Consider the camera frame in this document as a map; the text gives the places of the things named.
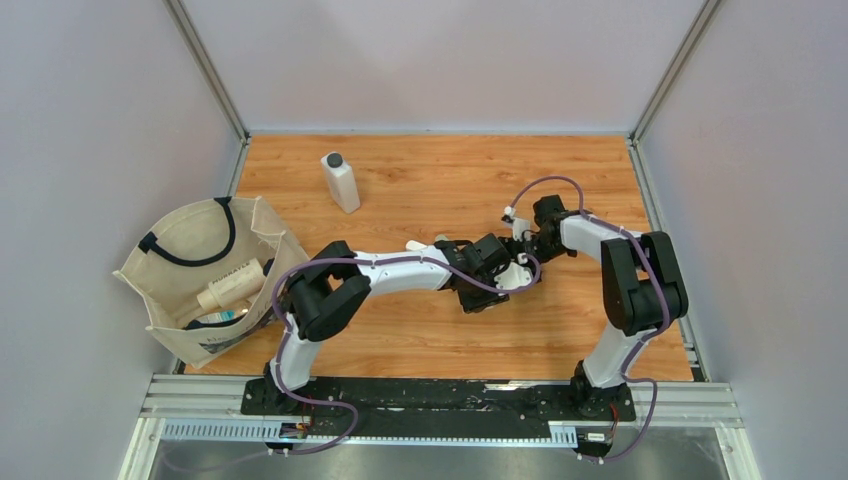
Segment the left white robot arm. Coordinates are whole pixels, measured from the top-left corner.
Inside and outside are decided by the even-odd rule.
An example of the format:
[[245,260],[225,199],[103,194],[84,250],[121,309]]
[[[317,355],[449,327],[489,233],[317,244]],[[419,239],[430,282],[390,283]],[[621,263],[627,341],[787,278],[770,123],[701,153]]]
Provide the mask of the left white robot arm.
[[531,283],[531,273],[508,279],[511,268],[525,265],[523,256],[513,256],[492,234],[476,242],[409,242],[395,253],[354,251],[344,241],[329,244],[283,273],[272,289],[271,308],[284,334],[268,363],[267,401],[284,415],[302,408],[304,386],[323,342],[341,333],[368,299],[448,290],[457,294],[464,312],[477,313]]

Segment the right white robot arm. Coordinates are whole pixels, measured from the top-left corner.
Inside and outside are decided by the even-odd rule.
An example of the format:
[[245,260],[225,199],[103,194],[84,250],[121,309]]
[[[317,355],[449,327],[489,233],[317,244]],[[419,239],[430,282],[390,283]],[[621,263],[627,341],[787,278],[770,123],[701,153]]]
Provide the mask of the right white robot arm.
[[686,288],[668,234],[640,233],[584,210],[568,210],[557,195],[533,208],[532,221],[518,218],[514,205],[504,209],[502,219],[512,229],[507,244],[514,252],[541,263],[584,254],[601,268],[607,324],[570,380],[572,409],[593,419],[622,396],[642,350],[687,313]]

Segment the white bottle black cap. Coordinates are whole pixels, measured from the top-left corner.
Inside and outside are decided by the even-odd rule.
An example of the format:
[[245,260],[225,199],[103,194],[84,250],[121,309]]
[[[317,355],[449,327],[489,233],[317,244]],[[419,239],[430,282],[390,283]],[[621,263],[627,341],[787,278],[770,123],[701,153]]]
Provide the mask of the white bottle black cap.
[[354,171],[338,152],[330,152],[321,159],[321,166],[333,200],[346,214],[361,206]]

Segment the cream tube in bag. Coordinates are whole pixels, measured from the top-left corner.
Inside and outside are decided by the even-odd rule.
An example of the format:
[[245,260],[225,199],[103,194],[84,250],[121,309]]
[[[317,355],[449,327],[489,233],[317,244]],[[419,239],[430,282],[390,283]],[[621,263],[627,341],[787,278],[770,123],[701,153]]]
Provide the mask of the cream tube in bag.
[[260,292],[265,281],[263,266],[253,258],[209,282],[196,300],[204,312],[210,312]]

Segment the beige canvas tote bag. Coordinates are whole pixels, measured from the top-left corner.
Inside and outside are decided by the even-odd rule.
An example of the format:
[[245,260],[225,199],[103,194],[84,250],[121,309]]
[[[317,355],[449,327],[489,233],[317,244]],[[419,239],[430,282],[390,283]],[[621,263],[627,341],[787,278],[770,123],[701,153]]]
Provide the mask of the beige canvas tote bag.
[[[253,258],[266,275],[261,291],[204,312],[196,295]],[[147,332],[181,361],[200,368],[272,320],[274,283],[307,259],[265,199],[217,197],[160,219],[114,275],[143,299]]]

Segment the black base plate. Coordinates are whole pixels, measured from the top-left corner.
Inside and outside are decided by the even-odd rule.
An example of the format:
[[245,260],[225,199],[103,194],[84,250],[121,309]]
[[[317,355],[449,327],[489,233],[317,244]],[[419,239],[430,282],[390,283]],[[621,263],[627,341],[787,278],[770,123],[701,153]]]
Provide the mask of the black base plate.
[[636,419],[631,391],[601,406],[574,402],[569,383],[502,380],[317,377],[291,398],[269,376],[246,383],[240,411],[248,416],[291,416],[308,439],[412,441],[543,441],[554,426],[591,422],[609,445],[613,429]]

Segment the aluminium frame rail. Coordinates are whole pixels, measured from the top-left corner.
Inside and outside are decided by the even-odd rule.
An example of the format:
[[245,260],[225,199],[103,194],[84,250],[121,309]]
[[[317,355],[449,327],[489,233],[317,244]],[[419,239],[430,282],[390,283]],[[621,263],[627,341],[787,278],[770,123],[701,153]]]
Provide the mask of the aluminium frame rail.
[[163,4],[168,10],[177,31],[183,38],[230,128],[239,139],[239,142],[242,145],[246,145],[251,138],[249,130],[215,67],[185,2],[181,0],[164,0]]

